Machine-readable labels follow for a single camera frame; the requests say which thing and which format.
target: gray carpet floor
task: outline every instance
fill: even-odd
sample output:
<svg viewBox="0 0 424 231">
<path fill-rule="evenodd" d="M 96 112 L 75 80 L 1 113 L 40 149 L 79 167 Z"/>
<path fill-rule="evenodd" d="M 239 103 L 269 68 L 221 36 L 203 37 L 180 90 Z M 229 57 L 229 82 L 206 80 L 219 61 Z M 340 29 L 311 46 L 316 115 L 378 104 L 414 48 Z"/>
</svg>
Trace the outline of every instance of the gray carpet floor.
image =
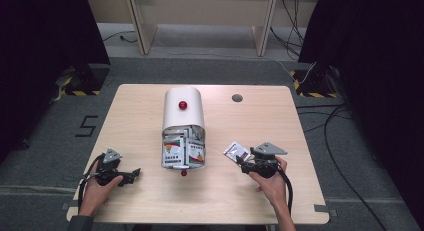
<svg viewBox="0 0 424 231">
<path fill-rule="evenodd" d="M 338 98 L 296 95 L 291 77 L 273 61 L 111 58 L 111 69 L 99 96 L 62 96 L 44 113 L 30 147 L 11 152 L 0 166 L 0 230 L 66 230 L 66 206 L 81 176 L 106 118 L 114 94 L 125 83 L 184 83 L 284 85 L 296 106 L 340 104 Z M 305 68 L 284 63 L 288 70 Z M 318 179 L 330 209 L 325 225 L 298 225 L 298 230 L 380 230 L 370 212 L 341 178 L 326 149 L 323 127 L 334 108 L 299 108 Z M 80 125 L 96 126 L 91 137 Z M 327 128 L 332 154 L 340 170 L 388 230 L 419 230 L 386 171 L 372 150 L 349 107 Z M 96 223 L 93 230 L 130 230 L 132 224 Z"/>
</svg>

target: red button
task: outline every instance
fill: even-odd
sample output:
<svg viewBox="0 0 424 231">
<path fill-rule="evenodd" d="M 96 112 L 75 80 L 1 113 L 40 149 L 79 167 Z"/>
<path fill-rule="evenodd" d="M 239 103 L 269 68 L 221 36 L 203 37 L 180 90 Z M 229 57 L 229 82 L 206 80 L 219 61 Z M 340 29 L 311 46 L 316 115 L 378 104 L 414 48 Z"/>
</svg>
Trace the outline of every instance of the red button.
<svg viewBox="0 0 424 231">
<path fill-rule="evenodd" d="M 187 109 L 187 102 L 186 101 L 181 101 L 178 104 L 178 107 L 180 107 L 181 110 L 186 110 Z"/>
</svg>

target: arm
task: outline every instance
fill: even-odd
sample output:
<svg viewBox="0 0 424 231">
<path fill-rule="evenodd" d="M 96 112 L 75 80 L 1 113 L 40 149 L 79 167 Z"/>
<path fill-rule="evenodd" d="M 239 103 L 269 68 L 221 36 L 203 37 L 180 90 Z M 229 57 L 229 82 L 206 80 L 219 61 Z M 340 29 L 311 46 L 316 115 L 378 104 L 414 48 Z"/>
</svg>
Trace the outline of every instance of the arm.
<svg viewBox="0 0 424 231">
<path fill-rule="evenodd" d="M 287 168 L 287 162 L 280 157 L 275 158 L 277 159 L 281 168 L 285 171 Z M 296 230 L 293 220 L 290 216 L 289 208 L 287 207 L 286 183 L 284 182 L 281 175 L 277 172 L 271 178 L 266 179 L 261 177 L 258 173 L 249 172 L 249 176 L 259 184 L 259 187 L 256 189 L 256 191 L 263 191 L 274 208 L 280 231 Z"/>
<path fill-rule="evenodd" d="M 96 172 L 98 161 L 94 164 L 91 172 Z M 118 176 L 105 186 L 97 183 L 95 178 L 90 178 L 85 187 L 84 198 L 78 216 L 73 216 L 69 222 L 68 231 L 89 231 L 94 222 L 96 210 L 102 205 L 107 205 L 107 197 L 118 186 L 123 177 Z"/>
</svg>

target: hand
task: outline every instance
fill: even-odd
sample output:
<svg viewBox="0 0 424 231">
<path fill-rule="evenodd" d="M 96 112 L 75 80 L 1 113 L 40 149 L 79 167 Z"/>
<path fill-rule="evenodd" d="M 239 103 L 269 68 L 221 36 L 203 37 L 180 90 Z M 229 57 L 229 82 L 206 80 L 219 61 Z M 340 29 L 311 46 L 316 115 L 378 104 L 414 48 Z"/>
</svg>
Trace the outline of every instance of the hand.
<svg viewBox="0 0 424 231">
<path fill-rule="evenodd" d="M 98 162 L 99 161 L 96 161 L 93 165 L 91 172 L 96 172 Z M 118 186 L 123 178 L 124 177 L 122 176 L 115 177 L 105 186 L 98 184 L 95 178 L 90 178 L 85 187 L 84 198 L 82 200 L 79 215 L 94 217 L 96 215 L 96 210 L 100 207 L 100 205 L 107 205 L 107 197 L 110 192 L 112 192 L 112 189 Z"/>
<path fill-rule="evenodd" d="M 287 162 L 280 157 L 276 156 L 275 158 L 280 164 L 280 167 L 285 171 L 287 168 Z M 249 172 L 249 176 L 259 184 L 259 187 L 256 189 L 256 191 L 263 191 L 274 208 L 276 205 L 287 203 L 286 183 L 278 172 L 276 172 L 274 176 L 268 179 L 263 178 L 255 172 Z"/>
</svg>

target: person's left hand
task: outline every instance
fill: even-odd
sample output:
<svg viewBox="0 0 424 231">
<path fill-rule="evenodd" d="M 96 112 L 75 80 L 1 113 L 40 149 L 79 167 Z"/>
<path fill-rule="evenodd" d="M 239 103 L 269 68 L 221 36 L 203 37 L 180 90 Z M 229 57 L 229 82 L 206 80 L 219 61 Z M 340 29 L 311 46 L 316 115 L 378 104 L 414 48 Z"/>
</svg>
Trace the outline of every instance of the person's left hand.
<svg viewBox="0 0 424 231">
<path fill-rule="evenodd" d="M 96 172 L 98 162 L 99 161 L 96 161 L 93 165 L 91 172 Z M 124 177 L 122 176 L 117 176 L 105 186 L 98 184 L 94 177 L 90 178 L 85 187 L 84 198 L 82 199 L 79 215 L 94 217 L 96 215 L 96 210 L 100 207 L 100 205 L 107 205 L 107 197 L 110 192 L 118 186 L 123 178 Z"/>
</svg>

